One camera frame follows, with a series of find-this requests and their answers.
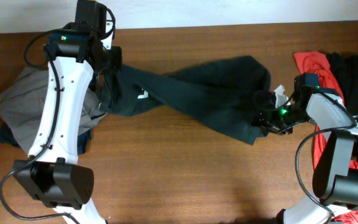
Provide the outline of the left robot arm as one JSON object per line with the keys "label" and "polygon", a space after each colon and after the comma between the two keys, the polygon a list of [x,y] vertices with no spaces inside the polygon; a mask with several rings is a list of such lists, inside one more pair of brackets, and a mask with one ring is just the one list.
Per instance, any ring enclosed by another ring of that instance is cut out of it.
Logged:
{"label": "left robot arm", "polygon": [[78,1],[75,20],[46,33],[48,86],[40,126],[28,158],[14,161],[7,174],[67,223],[107,222],[91,199],[93,171],[77,164],[77,138],[88,86],[111,65],[114,32],[110,9]]}

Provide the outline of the dark green Nike t-shirt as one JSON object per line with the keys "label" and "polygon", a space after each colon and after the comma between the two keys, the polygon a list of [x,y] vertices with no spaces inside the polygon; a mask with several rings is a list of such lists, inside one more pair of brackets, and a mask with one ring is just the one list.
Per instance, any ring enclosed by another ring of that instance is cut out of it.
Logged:
{"label": "dark green Nike t-shirt", "polygon": [[260,105],[269,104],[271,76],[251,56],[202,63],[168,75],[128,65],[111,68],[98,92],[100,110],[136,116],[159,106],[169,106],[198,120],[206,127],[252,145],[268,135],[256,124]]}

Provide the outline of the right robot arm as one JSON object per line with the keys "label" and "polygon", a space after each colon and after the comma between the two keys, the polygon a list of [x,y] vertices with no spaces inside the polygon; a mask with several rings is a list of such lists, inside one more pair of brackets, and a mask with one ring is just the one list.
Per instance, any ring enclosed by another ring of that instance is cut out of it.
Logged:
{"label": "right robot arm", "polygon": [[[259,112],[255,124],[270,133],[290,134],[301,123],[319,128],[302,140],[295,154],[296,178],[306,196],[280,211],[274,222],[333,223],[335,217],[358,210],[358,122],[339,93],[322,87],[317,74],[304,73],[295,78],[291,96],[280,86],[276,92],[257,91],[252,102]],[[309,192],[301,179],[299,157],[306,142],[320,134],[326,145]]]}

